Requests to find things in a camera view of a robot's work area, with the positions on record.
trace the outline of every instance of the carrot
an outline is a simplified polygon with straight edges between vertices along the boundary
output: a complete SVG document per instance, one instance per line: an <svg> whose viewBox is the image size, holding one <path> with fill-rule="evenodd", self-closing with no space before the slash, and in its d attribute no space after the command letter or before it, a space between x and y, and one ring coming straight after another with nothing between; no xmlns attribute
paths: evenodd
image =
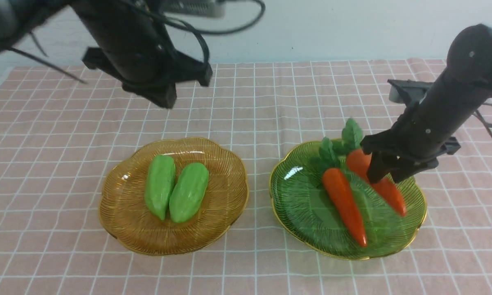
<svg viewBox="0 0 492 295"><path fill-rule="evenodd" d="M377 183L370 183L366 173L370 167L371 155L366 155L362 149L354 149L346 157L346 166L352 170L373 189L402 217L406 216L406 204L401 192L395 184L387 177Z"/></svg>
<svg viewBox="0 0 492 295"><path fill-rule="evenodd" d="M339 168L329 168L323 173L321 180L350 235L360 246L366 247L368 240L362 215L355 203L349 181L344 173Z"/></svg>

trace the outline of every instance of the green leaf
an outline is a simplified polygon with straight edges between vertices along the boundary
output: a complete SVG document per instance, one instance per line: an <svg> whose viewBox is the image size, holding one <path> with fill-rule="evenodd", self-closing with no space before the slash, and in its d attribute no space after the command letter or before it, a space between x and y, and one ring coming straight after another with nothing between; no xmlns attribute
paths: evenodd
<svg viewBox="0 0 492 295"><path fill-rule="evenodd" d="M323 159L321 159L320 157L311 157L309 162L310 165L313 166L313 168L316 169L317 172L319 172L319 179L322 178L324 172L328 170L328 168L330 168L328 163L323 161Z"/></svg>
<svg viewBox="0 0 492 295"><path fill-rule="evenodd" d="M345 144L342 140L332 140L332 149L337 155L346 155Z"/></svg>
<svg viewBox="0 0 492 295"><path fill-rule="evenodd" d="M324 137L323 141L321 142L321 146L319 148L319 157L330 167L339 166L339 159L337 158L334 151L334 144L327 137Z"/></svg>
<svg viewBox="0 0 492 295"><path fill-rule="evenodd" d="M359 127L357 121L355 121L353 118L349 118L346 121L346 126L343 128L341 136L347 149L346 152L349 153L350 151L356 150L361 147L361 141L364 137L364 133L362 132L361 127Z"/></svg>

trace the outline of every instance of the gold plate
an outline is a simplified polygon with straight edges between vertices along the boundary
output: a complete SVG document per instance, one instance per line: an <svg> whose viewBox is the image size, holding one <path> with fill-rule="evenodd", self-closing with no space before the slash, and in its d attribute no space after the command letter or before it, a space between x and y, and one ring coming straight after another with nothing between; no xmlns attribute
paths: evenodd
<svg viewBox="0 0 492 295"><path fill-rule="evenodd" d="M209 170L208 189L201 209L189 221L161 221L144 202L147 168L153 157L175 159L176 177L189 163ZM122 161L108 175L102 189L100 223L124 247L139 254L166 256L200 250L222 237L239 218L250 191L242 160L206 138L152 142Z"/></svg>

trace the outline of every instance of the robotic arm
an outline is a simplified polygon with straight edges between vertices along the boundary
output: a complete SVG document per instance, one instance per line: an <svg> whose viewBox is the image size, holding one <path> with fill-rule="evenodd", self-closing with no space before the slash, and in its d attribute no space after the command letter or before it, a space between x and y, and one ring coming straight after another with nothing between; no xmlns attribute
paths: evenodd
<svg viewBox="0 0 492 295"><path fill-rule="evenodd" d="M0 52L70 5L99 45L87 50L84 64L115 77L123 90L171 109L177 98L175 83L197 80L209 86L212 68L201 34L249 28L262 17L265 5L253 0L261 6L257 18L225 32L202 32L162 13L220 17L225 1L229 0L0 0ZM165 24L193 32L203 61L178 52ZM361 146L372 155L369 180L377 182L390 173L398 183L436 168L438 156L457 152L460 146L452 135L492 97L492 28L465 28L454 39L447 67L435 82L388 82L390 99L404 103L406 110L390 129L366 136Z"/></svg>
<svg viewBox="0 0 492 295"><path fill-rule="evenodd" d="M241 28L223 32L200 31L163 13L222 17L229 1L0 0L0 52L69 5L99 46L87 49L84 64L121 81L124 91L171 109L177 99L176 83L196 80L201 86L209 86L212 68L201 34L225 35L250 28L263 16L265 5L261 0L251 0L261 6L259 15ZM166 24L194 33L203 51L203 61L177 51Z"/></svg>
<svg viewBox="0 0 492 295"><path fill-rule="evenodd" d="M388 80L390 100L406 105L392 127L365 136L371 182L390 173L398 183L439 165L437 157L460 148L452 135L492 97L492 28L465 28L453 41L447 67L433 83Z"/></svg>

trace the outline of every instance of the cucumber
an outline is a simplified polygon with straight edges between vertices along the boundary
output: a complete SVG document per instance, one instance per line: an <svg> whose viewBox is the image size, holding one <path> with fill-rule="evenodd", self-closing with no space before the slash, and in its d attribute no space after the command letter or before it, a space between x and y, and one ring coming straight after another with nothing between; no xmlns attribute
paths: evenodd
<svg viewBox="0 0 492 295"><path fill-rule="evenodd" d="M190 220L201 207L209 172L201 163L190 163L181 172L169 198L169 216L175 223Z"/></svg>
<svg viewBox="0 0 492 295"><path fill-rule="evenodd" d="M170 156L158 155L148 167L144 201L160 220L166 219L169 198L175 185L175 161Z"/></svg>

